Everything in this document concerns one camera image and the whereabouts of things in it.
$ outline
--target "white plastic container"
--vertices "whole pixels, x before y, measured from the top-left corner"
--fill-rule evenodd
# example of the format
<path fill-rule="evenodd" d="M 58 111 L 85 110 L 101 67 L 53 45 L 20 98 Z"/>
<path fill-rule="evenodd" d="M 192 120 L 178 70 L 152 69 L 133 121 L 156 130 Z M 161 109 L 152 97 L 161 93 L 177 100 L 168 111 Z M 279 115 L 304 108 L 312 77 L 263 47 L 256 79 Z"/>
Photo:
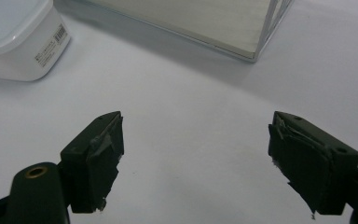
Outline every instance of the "white plastic container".
<path fill-rule="evenodd" d="M 0 78 L 41 78 L 69 39 L 52 0 L 0 0 Z"/>

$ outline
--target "transparent box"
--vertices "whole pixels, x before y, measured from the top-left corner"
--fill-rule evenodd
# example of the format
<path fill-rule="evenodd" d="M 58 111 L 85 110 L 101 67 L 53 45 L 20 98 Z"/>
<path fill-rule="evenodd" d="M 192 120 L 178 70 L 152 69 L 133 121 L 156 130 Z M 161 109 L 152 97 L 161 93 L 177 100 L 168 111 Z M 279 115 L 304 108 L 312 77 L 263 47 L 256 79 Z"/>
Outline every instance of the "transparent box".
<path fill-rule="evenodd" d="M 89 0 L 256 62 L 293 0 Z"/>

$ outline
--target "bolt hole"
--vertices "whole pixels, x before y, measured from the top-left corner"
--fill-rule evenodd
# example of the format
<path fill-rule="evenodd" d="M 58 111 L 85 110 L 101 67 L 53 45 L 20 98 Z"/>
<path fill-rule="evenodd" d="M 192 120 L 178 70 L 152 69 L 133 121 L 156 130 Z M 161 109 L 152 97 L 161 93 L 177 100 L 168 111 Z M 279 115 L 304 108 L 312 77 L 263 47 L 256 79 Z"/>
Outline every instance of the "bolt hole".
<path fill-rule="evenodd" d="M 35 167 L 31 170 L 29 170 L 26 174 L 25 177 L 28 179 L 34 179 L 37 178 L 41 175 L 44 175 L 46 172 L 48 171 L 48 167 L 46 166 L 38 166 Z"/>
<path fill-rule="evenodd" d="M 342 147 L 337 148 L 337 151 L 339 151 L 341 153 L 347 153 L 348 152 L 347 149 L 342 148 Z"/>

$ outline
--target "white table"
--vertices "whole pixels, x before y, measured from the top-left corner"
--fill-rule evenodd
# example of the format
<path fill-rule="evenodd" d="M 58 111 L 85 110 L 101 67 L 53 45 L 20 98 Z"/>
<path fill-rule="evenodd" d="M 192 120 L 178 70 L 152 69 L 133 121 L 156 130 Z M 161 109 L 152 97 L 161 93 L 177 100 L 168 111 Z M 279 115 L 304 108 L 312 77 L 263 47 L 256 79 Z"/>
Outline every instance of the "white table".
<path fill-rule="evenodd" d="M 57 1 L 72 40 L 47 76 L 0 80 L 0 198 L 101 114 L 126 154 L 102 214 L 72 223 L 349 223 L 316 216 L 268 156 L 275 110 L 358 150 L 358 1 L 296 0 L 256 64 L 104 9 Z"/>

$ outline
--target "barcode label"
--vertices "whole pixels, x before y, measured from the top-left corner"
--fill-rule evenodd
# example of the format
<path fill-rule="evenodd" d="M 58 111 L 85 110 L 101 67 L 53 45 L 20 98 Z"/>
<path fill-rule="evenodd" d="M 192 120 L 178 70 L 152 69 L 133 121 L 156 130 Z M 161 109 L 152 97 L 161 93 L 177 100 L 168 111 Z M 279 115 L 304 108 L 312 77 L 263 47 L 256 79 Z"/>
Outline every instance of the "barcode label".
<path fill-rule="evenodd" d="M 66 33 L 63 25 L 60 24 L 56 32 L 54 32 L 43 48 L 37 52 L 36 56 L 34 56 L 34 59 L 40 64 L 40 66 L 45 67 L 52 58 L 57 59 L 57 56 L 55 55 L 59 52 L 60 48 L 62 47 L 61 43 L 67 36 L 68 33 Z"/>
<path fill-rule="evenodd" d="M 60 45 L 61 42 L 66 38 L 66 36 L 67 36 L 66 30 L 63 27 L 63 25 L 61 24 L 58 27 L 58 30 L 55 33 L 54 38 L 56 39 L 57 43 Z"/>

